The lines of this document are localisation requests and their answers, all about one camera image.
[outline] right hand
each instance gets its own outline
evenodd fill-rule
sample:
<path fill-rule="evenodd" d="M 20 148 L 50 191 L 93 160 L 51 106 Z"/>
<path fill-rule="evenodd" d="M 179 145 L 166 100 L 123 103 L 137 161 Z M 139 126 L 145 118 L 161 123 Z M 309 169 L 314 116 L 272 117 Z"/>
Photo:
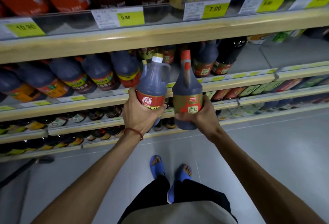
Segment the right hand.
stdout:
<path fill-rule="evenodd" d="M 177 113 L 175 114 L 175 118 L 181 121 L 195 123 L 199 131 L 208 139 L 212 135 L 215 135 L 218 130 L 222 130 L 215 113 L 214 105 L 206 95 L 203 95 L 203 107 L 199 112 L 194 114 Z"/>

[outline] blue slipper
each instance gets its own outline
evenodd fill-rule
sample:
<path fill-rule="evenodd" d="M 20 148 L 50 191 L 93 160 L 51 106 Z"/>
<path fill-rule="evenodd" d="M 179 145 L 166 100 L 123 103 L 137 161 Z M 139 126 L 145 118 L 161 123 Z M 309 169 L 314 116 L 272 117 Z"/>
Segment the blue slipper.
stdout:
<path fill-rule="evenodd" d="M 152 165 L 152 162 L 153 162 L 153 160 L 156 157 L 159 157 L 160 158 L 160 162 Z M 157 176 L 159 176 L 159 175 L 166 176 L 166 174 L 164 173 L 164 166 L 163 166 L 163 163 L 162 163 L 162 159 L 161 159 L 161 157 L 159 155 L 154 155 L 154 156 L 151 157 L 151 160 L 150 160 L 150 169 L 151 169 L 152 176 L 153 176 L 154 179 L 156 179 Z"/>
<path fill-rule="evenodd" d="M 191 180 L 191 176 L 189 176 L 184 170 L 184 165 L 186 164 L 182 164 L 181 166 L 179 166 L 179 168 L 177 169 L 176 171 L 176 174 L 175 174 L 175 181 L 181 181 L 183 182 L 183 180 L 185 179 L 188 179 L 188 180 Z M 171 186 L 171 188 L 168 190 L 168 202 L 169 203 L 173 203 L 174 200 L 175 200 L 175 195 L 174 195 L 174 185 L 175 185 L 175 182 L 173 183 L 173 185 Z"/>

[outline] grey floor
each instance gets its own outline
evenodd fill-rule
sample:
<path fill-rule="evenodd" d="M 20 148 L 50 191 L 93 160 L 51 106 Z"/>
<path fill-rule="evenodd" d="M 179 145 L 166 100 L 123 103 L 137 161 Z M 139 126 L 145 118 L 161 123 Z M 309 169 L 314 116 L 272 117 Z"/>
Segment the grey floor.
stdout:
<path fill-rule="evenodd" d="M 228 125 L 225 130 L 266 171 L 329 222 L 328 127 L 329 110 L 318 110 Z M 104 146 L 61 153 L 52 164 L 34 165 L 29 175 L 26 175 L 30 180 L 23 200 L 20 224 L 29 224 L 110 148 Z M 126 206 L 152 181 L 149 160 L 155 154 L 162 157 L 170 182 L 173 181 L 174 170 L 181 163 L 189 164 L 193 180 L 226 194 L 239 224 L 264 223 L 214 145 L 196 130 L 142 141 L 115 178 L 93 224 L 117 223 Z M 2 192 L 0 223 L 9 223 L 4 216 L 14 205 L 19 205 L 11 197 L 20 192 L 17 183 L 13 182 Z"/>

